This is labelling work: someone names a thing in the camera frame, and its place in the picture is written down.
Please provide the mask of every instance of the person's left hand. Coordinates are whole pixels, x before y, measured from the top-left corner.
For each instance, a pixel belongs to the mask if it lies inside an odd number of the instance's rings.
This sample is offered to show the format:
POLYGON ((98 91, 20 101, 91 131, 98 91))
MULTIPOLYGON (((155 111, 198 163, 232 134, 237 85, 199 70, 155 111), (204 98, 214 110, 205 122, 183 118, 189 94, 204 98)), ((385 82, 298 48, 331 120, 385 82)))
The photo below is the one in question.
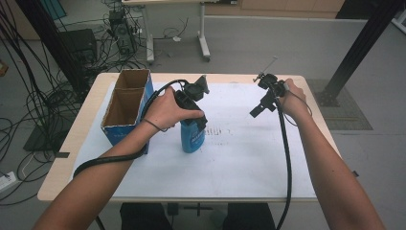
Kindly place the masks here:
POLYGON ((149 107, 145 119, 161 129, 173 127, 179 121, 204 116, 202 110, 187 110, 179 107, 174 98, 171 86, 165 89, 165 94, 158 96, 149 107))

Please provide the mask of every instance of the white table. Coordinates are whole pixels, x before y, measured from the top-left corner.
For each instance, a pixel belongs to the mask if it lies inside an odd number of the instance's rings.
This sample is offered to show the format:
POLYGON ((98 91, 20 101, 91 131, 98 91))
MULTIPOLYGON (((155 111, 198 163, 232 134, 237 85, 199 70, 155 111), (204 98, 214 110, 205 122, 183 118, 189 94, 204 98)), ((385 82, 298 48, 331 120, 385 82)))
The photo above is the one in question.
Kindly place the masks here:
POLYGON ((147 34, 147 62, 152 63, 155 60, 153 53, 153 36, 149 30, 148 16, 147 16, 147 5, 150 4, 175 4, 175 3, 198 3, 200 4, 200 31, 197 32, 197 37, 200 42, 200 47, 203 53, 203 57, 210 61, 209 47, 206 42, 206 37, 204 36, 204 15, 205 15, 205 4, 202 0, 123 0, 124 5, 127 6, 137 6, 141 9, 142 16, 144 18, 144 26, 147 34))
MULTIPOLYGON (((78 164, 76 161, 82 155, 85 154, 85 158, 94 158, 110 147, 100 129, 100 121, 97 120, 104 112, 103 101, 108 100, 109 88, 118 76, 119 74, 105 73, 96 78, 61 147, 60 151, 70 154, 67 158, 56 159, 38 193, 39 199, 53 200, 60 193, 69 182, 78 164)), ((194 82, 200 77, 199 74, 157 73, 152 73, 151 76, 152 81, 157 84, 175 79, 194 82)), ((209 120, 202 149, 194 153, 185 153, 181 150, 179 125, 166 133, 158 133, 151 139, 150 153, 133 163, 111 200, 133 202, 285 200, 286 166, 277 113, 265 110, 256 119, 248 114, 265 94, 264 90, 253 84, 254 77, 255 75, 207 75, 211 93, 198 102, 209 120), (254 100, 249 95, 252 89, 241 88, 243 85, 255 89, 257 93, 254 100), (221 95, 219 91, 222 89, 232 92, 233 87, 240 93, 234 100, 229 101, 233 103, 232 106, 226 111, 215 108, 219 105, 228 106, 216 95, 221 95), (233 115, 241 110, 244 112, 240 114, 246 114, 244 117, 233 115), (237 127, 231 126, 234 121, 241 118, 246 122, 238 124, 237 127), (261 135, 266 135, 266 143, 258 143, 261 135), (224 147, 233 147, 236 151, 231 152, 224 147)), ((300 76, 278 76, 278 78, 283 80, 291 78, 304 90, 316 124, 336 148, 305 79, 300 76)), ((292 200, 315 201, 316 195, 308 176, 299 134, 290 124, 286 127, 293 169, 292 200)))

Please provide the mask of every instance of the person's right hand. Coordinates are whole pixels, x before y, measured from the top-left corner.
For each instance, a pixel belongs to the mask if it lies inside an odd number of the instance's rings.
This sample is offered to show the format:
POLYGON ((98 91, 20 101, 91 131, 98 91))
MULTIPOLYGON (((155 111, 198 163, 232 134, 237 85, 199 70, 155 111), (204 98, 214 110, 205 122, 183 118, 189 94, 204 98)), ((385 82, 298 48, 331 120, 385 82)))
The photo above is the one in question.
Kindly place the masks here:
POLYGON ((145 119, 154 123, 161 129, 173 127, 185 119, 201 118, 202 110, 183 109, 177 105, 174 90, 171 86, 165 89, 165 94, 158 96, 147 111, 145 119))
POLYGON ((302 116, 309 115, 307 105, 305 104, 305 93, 302 88, 295 85, 292 79, 287 79, 286 83, 289 86, 289 91, 286 91, 284 96, 280 97, 280 102, 283 112, 297 121, 302 116))

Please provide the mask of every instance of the forearm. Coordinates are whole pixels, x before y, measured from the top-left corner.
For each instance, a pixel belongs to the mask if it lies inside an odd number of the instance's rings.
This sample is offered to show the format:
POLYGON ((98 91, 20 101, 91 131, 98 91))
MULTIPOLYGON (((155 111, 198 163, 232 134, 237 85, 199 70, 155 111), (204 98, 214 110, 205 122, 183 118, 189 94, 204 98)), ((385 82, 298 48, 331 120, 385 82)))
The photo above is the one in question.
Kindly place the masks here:
MULTIPOLYGON (((101 157, 134 153, 156 131, 155 127, 140 123, 101 157)), ((102 164, 78 174, 51 203, 35 229, 86 229, 113 196, 131 164, 132 161, 102 164)))
POLYGON ((383 229, 363 188, 310 116, 298 121, 314 190, 331 229, 383 229))

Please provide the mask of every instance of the white paper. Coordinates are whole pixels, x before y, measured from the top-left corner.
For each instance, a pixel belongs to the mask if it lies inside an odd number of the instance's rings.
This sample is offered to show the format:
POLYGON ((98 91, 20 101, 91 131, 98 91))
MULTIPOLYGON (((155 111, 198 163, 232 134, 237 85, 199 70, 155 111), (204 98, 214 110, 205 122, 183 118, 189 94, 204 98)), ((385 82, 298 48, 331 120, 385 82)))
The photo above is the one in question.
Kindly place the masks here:
MULTIPOLYGON (((161 83, 154 83, 158 89, 161 83)), ((74 169, 111 148, 102 132, 110 85, 74 169)), ((150 140, 149 152, 134 161, 116 198, 284 199, 286 160, 278 112, 249 112, 266 91, 254 84, 210 84, 210 94, 197 104, 208 119, 206 139, 194 153, 182 151, 180 124, 150 140)), ((295 126, 286 123, 293 172, 292 198, 316 197, 295 126)))

